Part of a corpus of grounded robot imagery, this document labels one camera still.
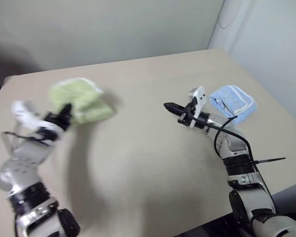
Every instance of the blue towel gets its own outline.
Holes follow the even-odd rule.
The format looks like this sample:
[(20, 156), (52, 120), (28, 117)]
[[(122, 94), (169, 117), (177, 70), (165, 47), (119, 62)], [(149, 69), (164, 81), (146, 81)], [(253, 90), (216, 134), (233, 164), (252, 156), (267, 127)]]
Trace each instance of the blue towel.
[(210, 103), (226, 118), (237, 115), (232, 122), (238, 124), (257, 109), (254, 99), (236, 85), (225, 85), (209, 96)]

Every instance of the table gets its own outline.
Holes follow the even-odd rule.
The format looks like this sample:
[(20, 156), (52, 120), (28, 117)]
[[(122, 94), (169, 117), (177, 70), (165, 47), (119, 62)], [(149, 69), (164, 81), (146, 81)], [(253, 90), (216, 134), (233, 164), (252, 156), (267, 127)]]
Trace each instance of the table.
[[(272, 194), (296, 184), (296, 119), (256, 80), (219, 50), (13, 76), (0, 91), (0, 133), (12, 130), (14, 100), (52, 110), (48, 90), (57, 81), (85, 77), (105, 89), (116, 114), (72, 127), (39, 167), (46, 187), (70, 209), (82, 237), (174, 236), (231, 212), (230, 187), (213, 142), (177, 123), (164, 102), (185, 105), (187, 94), (236, 84), (259, 108), (238, 128)], [(210, 104), (205, 111), (218, 113)], [(0, 140), (0, 165), (8, 158)], [(0, 191), (0, 236), (12, 236), (13, 215)]]

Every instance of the towel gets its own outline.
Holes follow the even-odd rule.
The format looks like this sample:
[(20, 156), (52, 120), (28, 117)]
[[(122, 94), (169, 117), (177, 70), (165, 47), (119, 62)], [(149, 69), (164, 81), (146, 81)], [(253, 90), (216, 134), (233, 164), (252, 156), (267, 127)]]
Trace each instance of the towel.
[(73, 124), (106, 119), (113, 114), (113, 109), (102, 99), (103, 91), (86, 78), (71, 78), (52, 86), (49, 97), (55, 110), (64, 104), (73, 106)]
[(226, 118), (238, 116), (232, 122), (239, 124), (258, 107), (255, 100), (236, 85), (225, 85), (209, 96), (210, 103)]

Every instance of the green towel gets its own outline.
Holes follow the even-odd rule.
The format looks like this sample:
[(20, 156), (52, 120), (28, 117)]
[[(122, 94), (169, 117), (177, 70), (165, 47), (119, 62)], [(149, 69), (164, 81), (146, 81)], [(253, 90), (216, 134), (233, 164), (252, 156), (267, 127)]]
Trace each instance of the green towel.
[(101, 98), (103, 92), (86, 78), (66, 79), (56, 83), (49, 96), (56, 110), (65, 104), (73, 106), (73, 124), (106, 119), (113, 114), (113, 109)]

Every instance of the white wall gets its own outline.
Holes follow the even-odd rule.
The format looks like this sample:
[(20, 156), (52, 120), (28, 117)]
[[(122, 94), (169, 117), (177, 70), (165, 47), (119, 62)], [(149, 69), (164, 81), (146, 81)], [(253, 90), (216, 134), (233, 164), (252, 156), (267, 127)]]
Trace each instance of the white wall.
[(205, 49), (221, 5), (222, 0), (0, 0), (0, 78)]
[(229, 22), (217, 22), (209, 47), (227, 52), (296, 117), (296, 0), (225, 0), (222, 26)]

